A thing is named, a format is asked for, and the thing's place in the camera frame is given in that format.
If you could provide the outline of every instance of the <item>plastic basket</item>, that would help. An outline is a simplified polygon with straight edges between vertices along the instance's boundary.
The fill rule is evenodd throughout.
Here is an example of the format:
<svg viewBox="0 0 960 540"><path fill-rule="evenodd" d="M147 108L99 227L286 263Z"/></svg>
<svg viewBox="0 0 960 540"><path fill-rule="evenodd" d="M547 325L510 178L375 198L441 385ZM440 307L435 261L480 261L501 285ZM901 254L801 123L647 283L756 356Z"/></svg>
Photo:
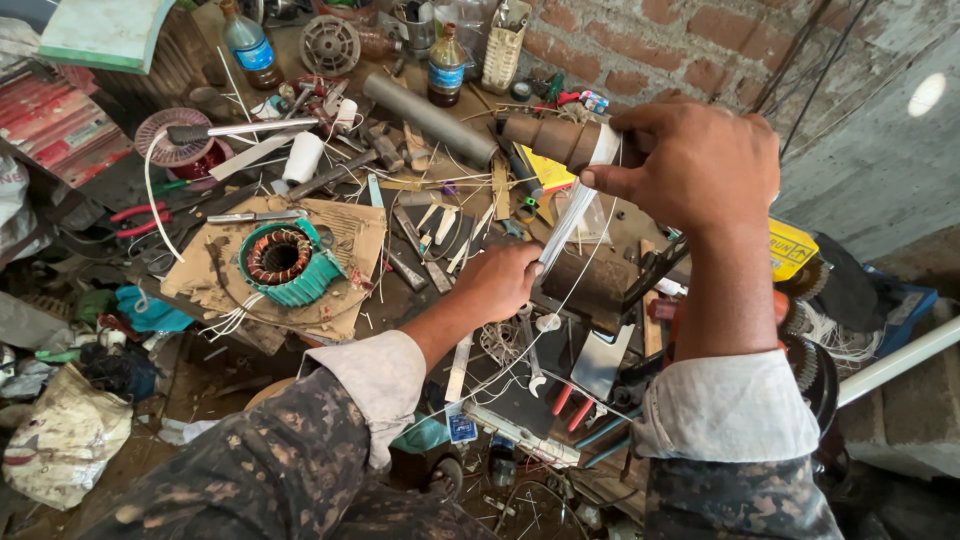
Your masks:
<svg viewBox="0 0 960 540"><path fill-rule="evenodd" d="M510 7L507 15L508 24L530 19L532 8L520 0L507 0ZM520 48L523 45L523 35L527 32L526 25L520 26L514 32L506 28L497 28L496 19L499 10L493 15L490 37L487 40L487 57L483 66L483 78L480 86L486 91L498 95L506 93L507 88L516 74L516 63L520 59Z"/></svg>

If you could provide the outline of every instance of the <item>yellow label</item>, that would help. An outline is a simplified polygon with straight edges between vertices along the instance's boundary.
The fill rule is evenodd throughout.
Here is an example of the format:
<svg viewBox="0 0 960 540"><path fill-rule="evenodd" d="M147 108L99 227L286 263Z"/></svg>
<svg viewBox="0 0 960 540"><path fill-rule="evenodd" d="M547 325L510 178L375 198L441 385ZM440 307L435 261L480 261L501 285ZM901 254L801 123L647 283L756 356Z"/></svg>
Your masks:
<svg viewBox="0 0 960 540"><path fill-rule="evenodd" d="M789 280L820 251L813 238L796 227L774 218L770 224L770 257L775 282Z"/></svg>

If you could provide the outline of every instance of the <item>blue label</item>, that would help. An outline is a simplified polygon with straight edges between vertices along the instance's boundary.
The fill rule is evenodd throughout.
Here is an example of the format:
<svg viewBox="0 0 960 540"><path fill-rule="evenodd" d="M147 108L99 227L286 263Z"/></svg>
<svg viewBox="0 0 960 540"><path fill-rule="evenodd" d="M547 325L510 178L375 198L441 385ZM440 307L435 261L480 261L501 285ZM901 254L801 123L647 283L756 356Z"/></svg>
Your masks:
<svg viewBox="0 0 960 540"><path fill-rule="evenodd" d="M263 69L274 62L274 50L270 48L267 38L263 37L260 42L247 49L230 49L233 57L237 59L240 67L255 71Z"/></svg>
<svg viewBox="0 0 960 540"><path fill-rule="evenodd" d="M464 83L464 66L440 67L431 60L426 79L437 88L459 88Z"/></svg>

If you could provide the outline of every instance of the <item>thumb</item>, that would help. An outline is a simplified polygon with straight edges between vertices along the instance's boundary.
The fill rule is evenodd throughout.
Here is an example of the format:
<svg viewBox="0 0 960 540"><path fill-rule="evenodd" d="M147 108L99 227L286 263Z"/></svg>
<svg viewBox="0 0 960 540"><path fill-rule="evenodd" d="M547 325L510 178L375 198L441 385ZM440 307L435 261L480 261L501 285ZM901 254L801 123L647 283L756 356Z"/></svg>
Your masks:
<svg viewBox="0 0 960 540"><path fill-rule="evenodd" d="M632 200L638 185L646 178L643 168L628 169L616 165L594 165L580 173L580 182L586 187L608 195Z"/></svg>
<svg viewBox="0 0 960 540"><path fill-rule="evenodd" d="M535 260L527 265L526 271L523 272L523 290L529 290L534 288L534 281L537 279L537 276L543 273L543 263Z"/></svg>

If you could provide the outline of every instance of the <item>red copper wire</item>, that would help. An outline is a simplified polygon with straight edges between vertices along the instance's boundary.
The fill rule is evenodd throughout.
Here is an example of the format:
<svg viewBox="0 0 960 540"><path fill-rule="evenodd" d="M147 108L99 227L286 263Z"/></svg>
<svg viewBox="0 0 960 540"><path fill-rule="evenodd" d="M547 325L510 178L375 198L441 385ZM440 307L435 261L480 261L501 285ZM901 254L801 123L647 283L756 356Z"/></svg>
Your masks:
<svg viewBox="0 0 960 540"><path fill-rule="evenodd" d="M200 156L198 160L192 163L187 163L186 165L181 165L179 167L171 167L170 170L177 176L177 178L183 180L197 180L198 178L210 176L210 169L226 160L227 155L224 154L224 149L221 148L219 143L214 142L213 146L210 147L209 152Z"/></svg>
<svg viewBox="0 0 960 540"><path fill-rule="evenodd" d="M297 250L297 261L289 268L268 269L267 266L276 266L275 261L268 261L271 251L280 246L287 246ZM306 268L312 249L310 240L299 231L284 229L265 234L253 243L250 254L247 255L247 271L257 282L265 285L279 285L291 281L303 273Z"/></svg>

